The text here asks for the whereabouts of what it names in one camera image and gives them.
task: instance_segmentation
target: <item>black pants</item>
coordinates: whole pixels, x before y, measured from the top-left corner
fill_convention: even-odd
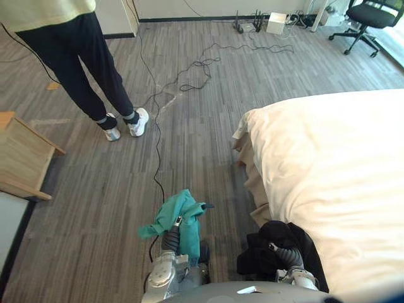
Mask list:
[[[122,77],[115,69],[95,13],[17,35],[55,72],[69,96],[91,119],[101,121],[107,112],[88,83],[79,56],[115,109],[124,117],[133,113],[133,105],[122,85]],[[136,124],[139,115],[134,114],[131,123]]]

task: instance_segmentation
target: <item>sock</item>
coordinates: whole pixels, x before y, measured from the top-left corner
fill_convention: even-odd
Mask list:
[[[100,126],[104,131],[107,129],[112,129],[114,127],[116,127],[117,125],[117,121],[115,118],[110,117],[110,116],[106,116],[105,118],[103,118],[102,120],[96,121],[96,123],[98,124],[98,126]]]
[[[136,111],[133,111],[132,114],[128,116],[123,116],[125,124],[137,124],[139,121],[139,114]]]

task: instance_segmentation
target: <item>baseboard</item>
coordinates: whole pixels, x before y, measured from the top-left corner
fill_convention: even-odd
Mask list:
[[[24,214],[21,218],[21,222],[14,236],[13,243],[11,244],[6,261],[4,262],[3,270],[0,275],[0,302],[3,299],[4,291],[6,289],[8,279],[11,274],[11,270],[13,269],[13,265],[18,254],[18,250],[21,246],[21,242],[24,238],[25,230],[27,229],[28,223],[33,213],[33,209],[35,208],[36,202],[30,199],[27,200],[28,200],[27,208],[25,209]]]
[[[104,39],[119,39],[119,38],[133,38],[133,33],[107,33],[104,35]]]
[[[174,17],[174,18],[142,18],[140,23],[145,22],[178,22],[178,21],[213,21],[213,20],[234,20],[236,16],[214,16],[214,17]],[[238,16],[240,20],[254,19],[252,16]]]

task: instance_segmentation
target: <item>white duvet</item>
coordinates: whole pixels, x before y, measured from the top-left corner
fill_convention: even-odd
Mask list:
[[[245,132],[272,219],[311,236],[331,293],[402,283],[404,90],[286,100],[244,114]]]

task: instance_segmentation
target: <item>person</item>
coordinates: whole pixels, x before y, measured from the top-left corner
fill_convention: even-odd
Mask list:
[[[141,136],[149,116],[134,110],[116,71],[95,15],[95,0],[0,0],[0,20],[53,70],[76,105],[100,126],[109,141],[121,136],[80,64],[84,62],[132,136]]]

